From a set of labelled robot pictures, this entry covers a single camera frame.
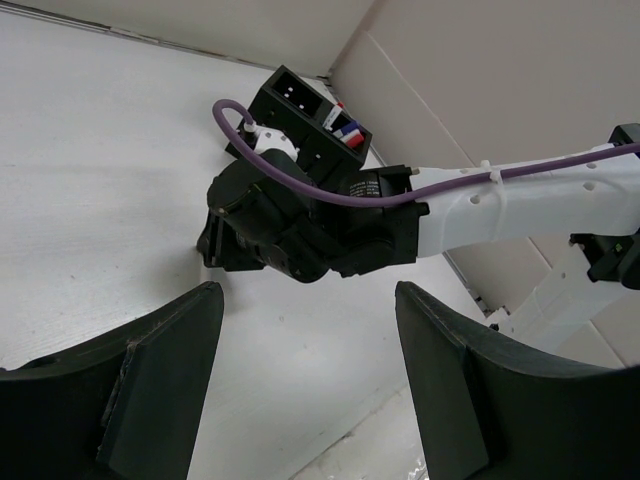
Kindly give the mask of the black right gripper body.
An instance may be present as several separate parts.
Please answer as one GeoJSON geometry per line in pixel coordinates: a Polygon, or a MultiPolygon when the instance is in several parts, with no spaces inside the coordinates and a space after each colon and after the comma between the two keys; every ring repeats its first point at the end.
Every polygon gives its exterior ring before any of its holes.
{"type": "Polygon", "coordinates": [[[328,271],[364,275],[417,259],[427,204],[351,208],[315,200],[233,160],[207,192],[207,220],[196,249],[208,268],[274,268],[301,283],[328,271]]]}

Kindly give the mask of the red cap marker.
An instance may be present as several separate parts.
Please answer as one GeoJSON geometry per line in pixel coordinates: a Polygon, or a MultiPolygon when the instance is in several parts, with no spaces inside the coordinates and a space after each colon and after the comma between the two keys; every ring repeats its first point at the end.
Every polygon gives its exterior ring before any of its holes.
{"type": "Polygon", "coordinates": [[[343,111],[343,107],[344,105],[341,102],[337,102],[332,106],[331,110],[329,111],[329,113],[327,114],[327,116],[325,117],[322,123],[322,127],[325,130],[329,130],[329,131],[332,130],[332,126],[335,123],[336,119],[341,115],[343,111]]]}
{"type": "Polygon", "coordinates": [[[341,142],[351,149],[357,148],[364,140],[365,137],[359,129],[354,129],[341,138],[341,142]]]}

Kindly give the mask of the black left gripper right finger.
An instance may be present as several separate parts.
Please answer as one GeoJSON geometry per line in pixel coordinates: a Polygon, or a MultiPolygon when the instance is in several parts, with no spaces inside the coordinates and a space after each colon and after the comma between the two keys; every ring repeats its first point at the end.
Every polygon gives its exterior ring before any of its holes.
{"type": "Polygon", "coordinates": [[[401,348],[432,479],[635,479],[639,370],[529,347],[411,282],[401,348]]]}

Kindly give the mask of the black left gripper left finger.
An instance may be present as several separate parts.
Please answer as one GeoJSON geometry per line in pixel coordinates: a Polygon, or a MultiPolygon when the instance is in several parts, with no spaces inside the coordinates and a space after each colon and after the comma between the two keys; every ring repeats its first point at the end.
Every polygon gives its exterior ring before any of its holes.
{"type": "Polygon", "coordinates": [[[143,317],[1,373],[5,479],[184,479],[224,313],[205,282],[143,317]]]}

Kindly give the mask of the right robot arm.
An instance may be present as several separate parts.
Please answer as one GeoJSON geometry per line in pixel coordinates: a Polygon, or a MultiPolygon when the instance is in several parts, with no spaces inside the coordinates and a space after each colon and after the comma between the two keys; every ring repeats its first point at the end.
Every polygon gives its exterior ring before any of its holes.
{"type": "Polygon", "coordinates": [[[639,286],[639,128],[616,127],[583,165],[544,171],[538,162],[473,173],[392,166],[353,172],[341,195],[389,200],[454,181],[454,189],[393,206],[351,208],[296,193],[238,158],[207,193],[196,247],[205,266],[228,272],[273,268],[312,283],[410,264],[447,250],[556,233],[569,250],[500,333],[553,352],[608,305],[639,286]]]}

